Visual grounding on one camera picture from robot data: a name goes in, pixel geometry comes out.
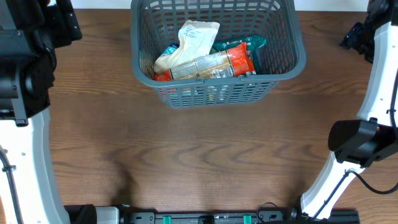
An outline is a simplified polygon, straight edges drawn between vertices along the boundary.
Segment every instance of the gray basket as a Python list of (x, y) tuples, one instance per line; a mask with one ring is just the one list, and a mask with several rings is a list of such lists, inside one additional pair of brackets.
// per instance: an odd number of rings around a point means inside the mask
[[(264, 98), (278, 81), (296, 77), (305, 67), (294, 0), (133, 0), (132, 69), (172, 107), (249, 103)], [(259, 34), (267, 45), (255, 52), (271, 75), (210, 80), (153, 80), (153, 64), (172, 43), (186, 20), (219, 22), (217, 40)]]

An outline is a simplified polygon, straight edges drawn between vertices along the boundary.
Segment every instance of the white wall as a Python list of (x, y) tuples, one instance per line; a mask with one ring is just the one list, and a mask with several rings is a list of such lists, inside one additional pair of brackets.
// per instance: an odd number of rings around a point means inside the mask
[[(132, 0), (72, 0), (76, 9), (129, 9)], [(294, 0), (300, 11), (366, 11), (369, 0)]]

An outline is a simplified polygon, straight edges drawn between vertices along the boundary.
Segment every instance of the orange package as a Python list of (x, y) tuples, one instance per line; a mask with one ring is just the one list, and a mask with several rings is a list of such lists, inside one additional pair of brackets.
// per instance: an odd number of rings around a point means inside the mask
[(237, 47), (215, 54), (200, 57), (192, 62), (155, 74), (155, 80), (164, 82), (187, 79), (210, 79), (238, 77), (244, 74), (256, 74), (253, 62), (246, 54), (248, 44), (243, 42)]

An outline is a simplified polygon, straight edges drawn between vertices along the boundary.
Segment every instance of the wood grain tabletop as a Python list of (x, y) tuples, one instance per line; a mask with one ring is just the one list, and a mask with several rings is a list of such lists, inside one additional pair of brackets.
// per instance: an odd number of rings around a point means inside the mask
[[(126, 203), (160, 212), (291, 206), (328, 157), (335, 121), (355, 119), (371, 64), (338, 46), (365, 13), (298, 12), (308, 55), (293, 80), (249, 105), (175, 110), (131, 70), (130, 12), (77, 10), (83, 40), (57, 50), (50, 147), (65, 205)], [(363, 177), (386, 190), (398, 156)], [(336, 208), (397, 223), (398, 194), (354, 180)]]

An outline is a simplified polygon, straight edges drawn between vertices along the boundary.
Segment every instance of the green clip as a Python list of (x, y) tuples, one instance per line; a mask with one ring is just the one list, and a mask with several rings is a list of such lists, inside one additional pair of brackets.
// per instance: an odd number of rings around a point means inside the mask
[(251, 215), (243, 216), (243, 224), (251, 224)]
[(172, 224), (172, 217), (163, 217), (163, 224)]

